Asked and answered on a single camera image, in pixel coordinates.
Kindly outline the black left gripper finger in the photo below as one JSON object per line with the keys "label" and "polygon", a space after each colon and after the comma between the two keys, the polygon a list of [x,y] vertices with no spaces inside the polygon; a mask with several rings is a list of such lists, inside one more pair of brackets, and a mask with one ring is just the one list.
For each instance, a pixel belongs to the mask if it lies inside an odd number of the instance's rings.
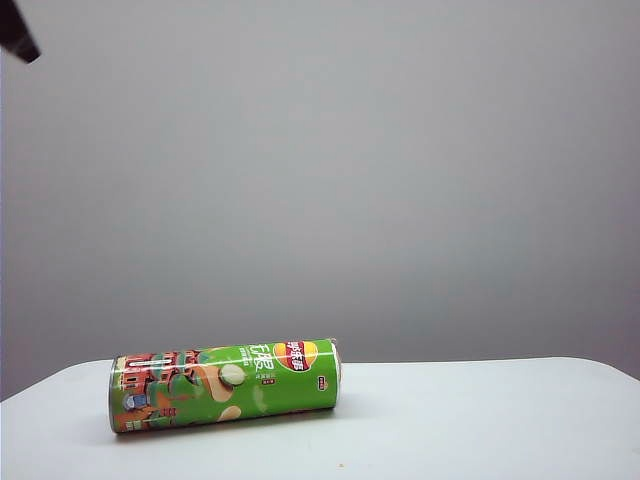
{"label": "black left gripper finger", "polygon": [[41,51],[14,0],[0,0],[1,48],[15,58],[30,64]]}

